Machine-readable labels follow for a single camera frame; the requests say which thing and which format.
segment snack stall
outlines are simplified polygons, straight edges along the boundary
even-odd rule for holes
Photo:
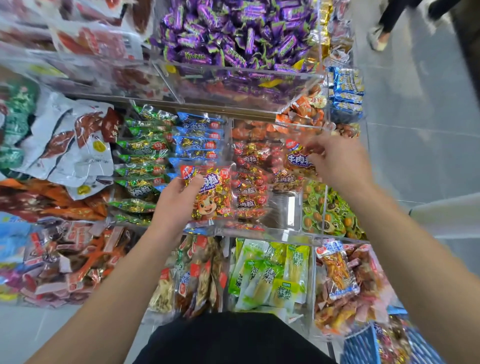
[[[165,186],[202,174],[145,323],[271,313],[329,345],[405,331],[361,223],[307,159],[308,138],[364,131],[348,0],[20,2],[0,5],[0,64],[23,76],[1,94],[2,303],[82,304]],[[411,357],[401,344],[386,363]]]

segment black pants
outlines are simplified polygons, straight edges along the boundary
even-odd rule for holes
[[[431,3],[429,15],[433,19],[439,19],[443,14],[458,4],[460,0],[437,0]],[[400,15],[407,6],[416,8],[421,0],[390,0],[378,24],[383,25],[384,32],[390,33],[397,23]]]

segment hand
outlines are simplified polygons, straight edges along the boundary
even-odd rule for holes
[[[203,185],[204,178],[201,174],[192,178],[187,187],[184,187],[181,178],[171,181],[160,194],[148,229],[161,231],[169,241],[176,238],[192,219],[193,203]]]
[[[368,153],[358,138],[322,134],[306,147],[315,152],[308,159],[315,165],[318,176],[341,195],[374,185]]]

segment forearm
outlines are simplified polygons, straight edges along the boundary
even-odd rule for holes
[[[472,363],[479,280],[380,188],[360,191],[345,198],[412,320],[447,362]]]
[[[27,362],[123,363],[170,254],[147,230],[83,307]]]

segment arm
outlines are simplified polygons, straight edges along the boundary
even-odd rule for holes
[[[194,178],[181,191],[177,178],[165,188],[139,242],[27,364],[125,361],[160,272],[192,216],[191,206],[203,183],[201,176]]]
[[[312,154],[319,176],[357,215],[399,299],[448,363],[477,363],[480,280],[373,182],[359,140],[320,136]]]

